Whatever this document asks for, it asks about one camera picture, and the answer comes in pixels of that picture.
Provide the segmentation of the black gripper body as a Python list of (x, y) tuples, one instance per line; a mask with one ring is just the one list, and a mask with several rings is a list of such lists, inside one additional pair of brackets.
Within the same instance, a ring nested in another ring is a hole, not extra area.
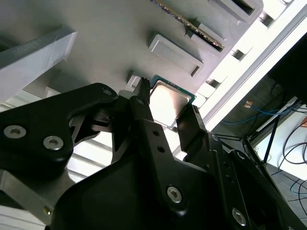
[(157, 198), (153, 180), (136, 157), (118, 161), (68, 189), (52, 214), (52, 230), (237, 230), (213, 179), (176, 161), (187, 213), (177, 216)]

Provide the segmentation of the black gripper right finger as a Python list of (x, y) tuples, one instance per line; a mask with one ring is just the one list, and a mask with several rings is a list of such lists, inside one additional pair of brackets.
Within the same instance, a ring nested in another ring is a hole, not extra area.
[(255, 163), (255, 155), (225, 152), (219, 138), (206, 130), (196, 106), (183, 109), (177, 129), (185, 162), (209, 175), (211, 229), (305, 229), (266, 168)]

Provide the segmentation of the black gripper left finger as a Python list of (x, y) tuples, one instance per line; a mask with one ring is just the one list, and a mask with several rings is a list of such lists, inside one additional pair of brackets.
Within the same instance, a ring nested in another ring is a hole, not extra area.
[(0, 167), (33, 179), (58, 178), (73, 148), (99, 132), (112, 134), (111, 165), (128, 157), (141, 161), (158, 201), (183, 216), (188, 209), (176, 162), (163, 128), (149, 108), (150, 83), (141, 79), (130, 98), (94, 83), (3, 112)]

